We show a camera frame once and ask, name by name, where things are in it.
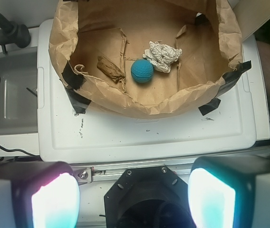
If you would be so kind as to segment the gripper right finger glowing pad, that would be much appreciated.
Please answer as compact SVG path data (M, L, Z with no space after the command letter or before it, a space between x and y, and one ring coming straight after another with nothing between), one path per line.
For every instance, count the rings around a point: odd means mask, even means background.
M197 158L188 201L199 228L270 228L270 155Z

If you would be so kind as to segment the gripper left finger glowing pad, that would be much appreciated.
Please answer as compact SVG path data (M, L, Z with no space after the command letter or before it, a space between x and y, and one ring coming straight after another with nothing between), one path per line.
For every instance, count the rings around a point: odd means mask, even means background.
M0 228L74 228L80 190L65 162L0 162Z

